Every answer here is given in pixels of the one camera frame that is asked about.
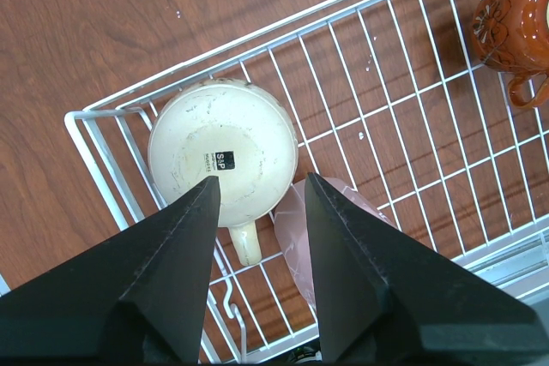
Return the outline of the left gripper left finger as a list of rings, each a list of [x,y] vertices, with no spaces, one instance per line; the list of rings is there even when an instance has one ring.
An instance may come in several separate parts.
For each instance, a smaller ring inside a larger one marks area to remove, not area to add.
[[[173,204],[1,299],[4,365],[196,363],[220,211],[206,177]]]

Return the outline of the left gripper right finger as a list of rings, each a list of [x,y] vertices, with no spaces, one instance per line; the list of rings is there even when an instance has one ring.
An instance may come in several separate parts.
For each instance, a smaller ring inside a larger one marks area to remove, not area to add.
[[[305,181],[321,353],[334,365],[547,363],[536,312],[357,207]]]

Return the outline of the pink faceted mug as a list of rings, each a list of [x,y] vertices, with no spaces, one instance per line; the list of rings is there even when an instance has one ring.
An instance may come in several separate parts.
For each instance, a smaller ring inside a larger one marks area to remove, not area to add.
[[[336,177],[323,177],[355,206],[372,214],[393,228],[397,228],[383,212],[374,207],[357,190]],[[274,210],[274,234],[282,254],[302,298],[314,314],[317,305],[312,276],[311,253],[305,210],[306,179],[294,183]]]

